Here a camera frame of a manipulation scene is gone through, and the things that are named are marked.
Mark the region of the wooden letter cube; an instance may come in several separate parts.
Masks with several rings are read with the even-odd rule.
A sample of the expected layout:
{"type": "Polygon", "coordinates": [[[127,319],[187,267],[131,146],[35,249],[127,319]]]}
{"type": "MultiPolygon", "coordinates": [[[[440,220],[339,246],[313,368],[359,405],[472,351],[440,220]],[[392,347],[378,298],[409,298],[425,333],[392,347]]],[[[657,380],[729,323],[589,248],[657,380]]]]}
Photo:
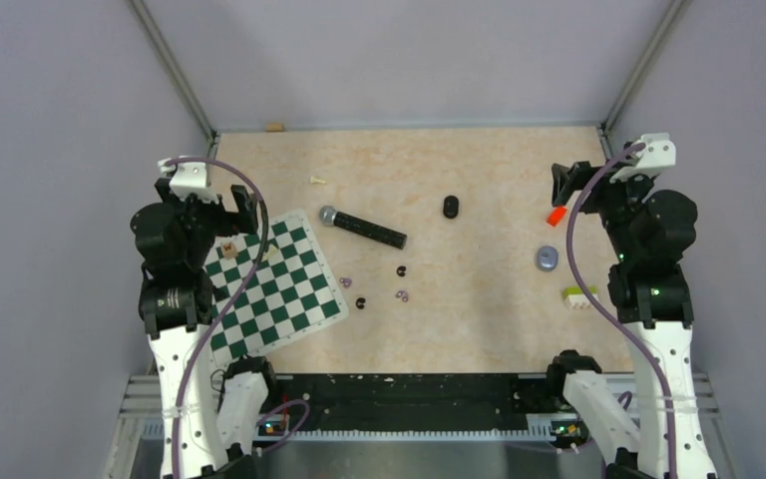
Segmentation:
{"type": "Polygon", "coordinates": [[[232,242],[225,242],[220,246],[220,251],[223,258],[227,259],[233,259],[236,258],[238,255],[238,250],[236,248],[236,245],[232,242]]]}

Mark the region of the red block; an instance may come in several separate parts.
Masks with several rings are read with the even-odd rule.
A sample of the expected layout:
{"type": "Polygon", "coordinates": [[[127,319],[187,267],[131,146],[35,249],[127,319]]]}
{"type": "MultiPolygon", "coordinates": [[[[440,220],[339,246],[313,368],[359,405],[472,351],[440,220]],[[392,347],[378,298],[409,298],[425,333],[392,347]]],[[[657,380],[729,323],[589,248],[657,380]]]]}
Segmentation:
{"type": "Polygon", "coordinates": [[[546,223],[556,228],[564,219],[568,212],[568,209],[564,206],[555,207],[546,218],[546,223]]]}

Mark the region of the black glitter microphone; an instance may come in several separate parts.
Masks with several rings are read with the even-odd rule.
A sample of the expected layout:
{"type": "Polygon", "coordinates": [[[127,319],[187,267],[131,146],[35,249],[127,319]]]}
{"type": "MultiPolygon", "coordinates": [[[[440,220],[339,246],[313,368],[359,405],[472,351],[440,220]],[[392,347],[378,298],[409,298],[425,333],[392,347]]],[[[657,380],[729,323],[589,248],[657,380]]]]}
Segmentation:
{"type": "Polygon", "coordinates": [[[403,249],[408,239],[403,233],[340,212],[333,206],[323,206],[319,218],[327,227],[339,228],[397,249],[403,249]]]}

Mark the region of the lavender earbud charging case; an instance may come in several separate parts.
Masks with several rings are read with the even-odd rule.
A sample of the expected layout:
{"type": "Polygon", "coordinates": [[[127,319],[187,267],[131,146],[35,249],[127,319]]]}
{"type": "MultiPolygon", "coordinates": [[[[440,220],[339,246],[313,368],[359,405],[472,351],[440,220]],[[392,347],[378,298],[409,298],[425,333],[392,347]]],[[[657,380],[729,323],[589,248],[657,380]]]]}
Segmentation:
{"type": "Polygon", "coordinates": [[[542,245],[536,254],[536,266],[541,271],[553,271],[560,262],[559,251],[551,245],[542,245]]]}

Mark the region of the black earbud case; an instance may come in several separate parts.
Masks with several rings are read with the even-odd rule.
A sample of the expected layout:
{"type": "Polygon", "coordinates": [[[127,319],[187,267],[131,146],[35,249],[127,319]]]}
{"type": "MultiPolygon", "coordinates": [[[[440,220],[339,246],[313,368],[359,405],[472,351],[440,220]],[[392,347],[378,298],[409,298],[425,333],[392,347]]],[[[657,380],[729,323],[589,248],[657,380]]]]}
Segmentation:
{"type": "Polygon", "coordinates": [[[460,200],[453,195],[448,195],[443,199],[442,214],[446,219],[455,219],[460,212],[460,200]]]}

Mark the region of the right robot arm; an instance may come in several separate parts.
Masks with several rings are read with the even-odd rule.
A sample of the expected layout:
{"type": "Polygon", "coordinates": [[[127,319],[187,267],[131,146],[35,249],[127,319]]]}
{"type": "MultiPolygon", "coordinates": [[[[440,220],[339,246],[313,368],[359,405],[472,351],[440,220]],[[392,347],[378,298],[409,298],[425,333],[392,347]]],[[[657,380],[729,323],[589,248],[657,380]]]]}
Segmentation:
{"type": "Polygon", "coordinates": [[[657,190],[652,176],[620,179],[615,167],[553,165],[552,203],[572,218],[600,217],[617,261],[608,272],[612,309],[604,317],[624,336],[633,364],[636,418],[609,393],[596,361],[567,350],[549,366],[548,404],[580,416],[609,478],[714,478],[695,394],[695,322],[681,268],[695,242],[697,207],[657,190]]]}

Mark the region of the green white chessboard mat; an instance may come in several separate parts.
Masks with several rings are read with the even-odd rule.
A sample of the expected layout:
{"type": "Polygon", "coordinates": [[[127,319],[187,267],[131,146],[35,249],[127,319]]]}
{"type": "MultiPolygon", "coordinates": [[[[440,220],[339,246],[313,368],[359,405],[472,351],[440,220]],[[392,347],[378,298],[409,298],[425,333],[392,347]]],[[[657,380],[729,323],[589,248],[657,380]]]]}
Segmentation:
{"type": "Polygon", "coordinates": [[[304,210],[270,222],[271,244],[279,252],[257,267],[212,333],[205,354],[213,366],[266,355],[349,315],[340,283],[304,210]]]}

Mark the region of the cork stopper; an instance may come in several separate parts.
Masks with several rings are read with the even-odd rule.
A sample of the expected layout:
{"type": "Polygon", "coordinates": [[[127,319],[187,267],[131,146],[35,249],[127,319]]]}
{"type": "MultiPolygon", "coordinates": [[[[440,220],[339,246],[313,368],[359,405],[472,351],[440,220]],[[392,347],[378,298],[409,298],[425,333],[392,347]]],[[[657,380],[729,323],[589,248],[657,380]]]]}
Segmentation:
{"type": "Polygon", "coordinates": [[[282,133],[285,131],[285,127],[282,123],[267,123],[264,126],[266,133],[282,133]]]}

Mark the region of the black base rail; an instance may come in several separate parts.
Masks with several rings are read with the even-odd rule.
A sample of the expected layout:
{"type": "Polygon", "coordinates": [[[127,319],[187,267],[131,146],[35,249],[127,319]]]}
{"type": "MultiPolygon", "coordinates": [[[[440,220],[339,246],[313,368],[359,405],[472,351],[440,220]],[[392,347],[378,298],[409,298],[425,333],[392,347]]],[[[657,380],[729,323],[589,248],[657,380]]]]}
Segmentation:
{"type": "Polygon", "coordinates": [[[281,374],[257,445],[295,441],[510,441],[581,446],[589,433],[537,373],[281,374]]]}

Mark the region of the green white toy brick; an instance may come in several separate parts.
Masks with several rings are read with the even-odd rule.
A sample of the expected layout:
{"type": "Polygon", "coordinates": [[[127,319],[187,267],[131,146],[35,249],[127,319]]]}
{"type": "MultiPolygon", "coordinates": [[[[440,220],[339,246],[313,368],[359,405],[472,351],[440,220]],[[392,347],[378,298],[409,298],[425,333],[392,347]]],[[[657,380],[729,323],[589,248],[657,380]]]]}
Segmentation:
{"type": "Polygon", "coordinates": [[[568,309],[591,309],[590,298],[579,286],[569,286],[562,291],[562,300],[568,309]]]}

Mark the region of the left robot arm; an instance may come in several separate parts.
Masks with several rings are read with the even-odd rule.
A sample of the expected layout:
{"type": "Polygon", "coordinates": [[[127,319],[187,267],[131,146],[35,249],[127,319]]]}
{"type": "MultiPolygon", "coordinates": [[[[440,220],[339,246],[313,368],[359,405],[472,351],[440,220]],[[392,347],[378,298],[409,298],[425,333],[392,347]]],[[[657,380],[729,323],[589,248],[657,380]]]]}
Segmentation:
{"type": "Polygon", "coordinates": [[[191,193],[181,199],[159,179],[161,199],[133,215],[130,228],[143,258],[139,316],[161,387],[163,478],[254,478],[253,436],[260,412],[280,392],[263,357],[244,356],[213,384],[206,351],[216,319],[215,288],[204,263],[217,238],[255,234],[267,218],[264,202],[234,185],[237,209],[191,193]]]}

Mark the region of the cream chess knight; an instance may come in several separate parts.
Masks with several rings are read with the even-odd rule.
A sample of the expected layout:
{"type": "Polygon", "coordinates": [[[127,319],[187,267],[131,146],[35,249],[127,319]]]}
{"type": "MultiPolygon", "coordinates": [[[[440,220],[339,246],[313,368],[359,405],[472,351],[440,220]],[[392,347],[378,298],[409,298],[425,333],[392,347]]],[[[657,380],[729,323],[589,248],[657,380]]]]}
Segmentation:
{"type": "Polygon", "coordinates": [[[274,244],[271,244],[261,259],[263,261],[268,261],[273,255],[275,255],[278,252],[279,252],[279,248],[275,246],[274,244]]]}

